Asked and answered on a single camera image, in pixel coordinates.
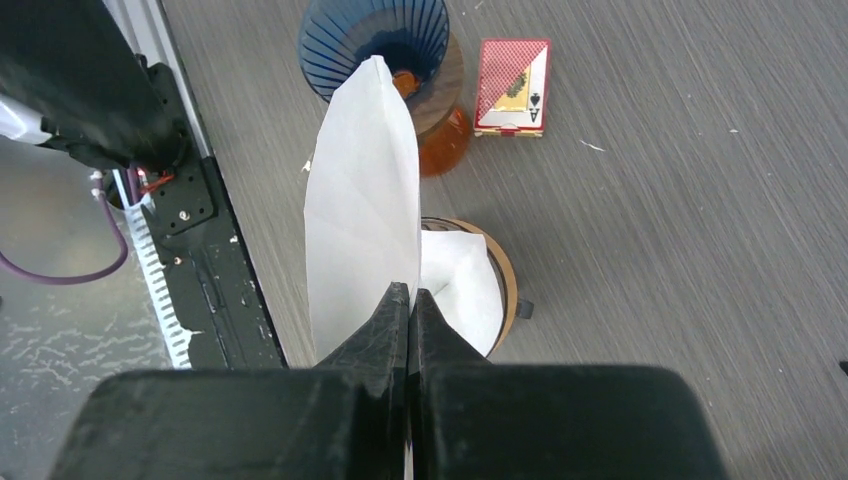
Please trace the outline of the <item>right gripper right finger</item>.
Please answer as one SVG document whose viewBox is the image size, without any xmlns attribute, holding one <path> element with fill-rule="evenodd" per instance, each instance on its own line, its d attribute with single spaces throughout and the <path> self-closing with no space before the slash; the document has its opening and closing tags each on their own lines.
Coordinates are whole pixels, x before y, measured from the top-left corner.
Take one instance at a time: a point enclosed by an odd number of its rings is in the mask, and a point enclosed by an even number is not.
<svg viewBox="0 0 848 480">
<path fill-rule="evenodd" d="M 690 386 L 650 365 L 494 364 L 417 294 L 408 356 L 417 479 L 724 479 Z"/>
</svg>

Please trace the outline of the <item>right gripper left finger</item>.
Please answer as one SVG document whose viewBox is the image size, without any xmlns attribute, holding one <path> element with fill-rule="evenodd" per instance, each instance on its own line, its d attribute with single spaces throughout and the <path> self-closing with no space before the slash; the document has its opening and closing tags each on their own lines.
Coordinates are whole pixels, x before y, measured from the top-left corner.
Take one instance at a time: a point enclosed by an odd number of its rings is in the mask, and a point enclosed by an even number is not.
<svg viewBox="0 0 848 480">
<path fill-rule="evenodd" d="M 102 381 L 54 479 L 401 479 L 410 295 L 309 369 L 142 370 Z"/>
</svg>

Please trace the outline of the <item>white paper coffee filter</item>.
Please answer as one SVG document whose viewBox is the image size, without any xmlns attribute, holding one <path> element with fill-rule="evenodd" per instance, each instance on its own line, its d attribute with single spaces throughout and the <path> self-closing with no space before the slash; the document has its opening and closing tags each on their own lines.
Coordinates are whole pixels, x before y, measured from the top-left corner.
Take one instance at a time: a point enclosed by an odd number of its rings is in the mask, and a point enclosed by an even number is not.
<svg viewBox="0 0 848 480">
<path fill-rule="evenodd" d="M 483 356 L 494 348 L 504 318 L 502 294 L 484 236 L 423 231 L 421 281 L 445 321 Z"/>
</svg>

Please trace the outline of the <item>clear smoky glass dripper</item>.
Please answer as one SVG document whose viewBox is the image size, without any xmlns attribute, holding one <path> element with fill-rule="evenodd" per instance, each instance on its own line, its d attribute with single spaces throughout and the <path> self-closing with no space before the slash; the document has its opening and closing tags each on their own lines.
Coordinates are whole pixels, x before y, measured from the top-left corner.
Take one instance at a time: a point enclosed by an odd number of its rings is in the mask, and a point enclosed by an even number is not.
<svg viewBox="0 0 848 480">
<path fill-rule="evenodd" d="M 504 249 L 494 240 L 488 233 L 481 228 L 457 219 L 445 219 L 438 217 L 424 217 L 421 220 L 423 231 L 464 231 L 469 233 L 477 233 L 484 236 L 488 248 L 490 262 L 494 268 L 499 288 L 502 294 L 502 303 L 504 307 L 504 318 L 501 327 L 501 332 L 497 342 L 490 352 L 494 352 L 505 340 L 506 336 L 512 328 L 514 319 L 516 318 L 516 304 L 520 299 L 518 293 L 517 278 L 512 266 L 512 263 Z"/>
</svg>

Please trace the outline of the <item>amber glass carafe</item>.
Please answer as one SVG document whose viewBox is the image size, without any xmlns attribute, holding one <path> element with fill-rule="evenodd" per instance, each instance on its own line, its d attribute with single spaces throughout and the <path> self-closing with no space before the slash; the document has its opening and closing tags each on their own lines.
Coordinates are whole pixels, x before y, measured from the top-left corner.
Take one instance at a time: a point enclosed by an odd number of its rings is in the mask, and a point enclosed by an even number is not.
<svg viewBox="0 0 848 480">
<path fill-rule="evenodd" d="M 444 122 L 419 146 L 422 177 L 436 177 L 454 169 L 462 160 L 472 137 L 468 115 L 455 107 Z"/>
</svg>

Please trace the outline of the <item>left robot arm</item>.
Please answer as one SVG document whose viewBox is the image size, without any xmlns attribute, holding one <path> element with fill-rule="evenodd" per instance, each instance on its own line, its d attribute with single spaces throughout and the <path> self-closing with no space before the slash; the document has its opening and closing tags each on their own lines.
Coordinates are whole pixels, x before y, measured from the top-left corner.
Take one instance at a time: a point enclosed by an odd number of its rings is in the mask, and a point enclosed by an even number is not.
<svg viewBox="0 0 848 480">
<path fill-rule="evenodd" d="M 99 170 L 197 156 L 173 73 L 131 49 L 102 1 L 2 2 L 1 136 Z"/>
</svg>

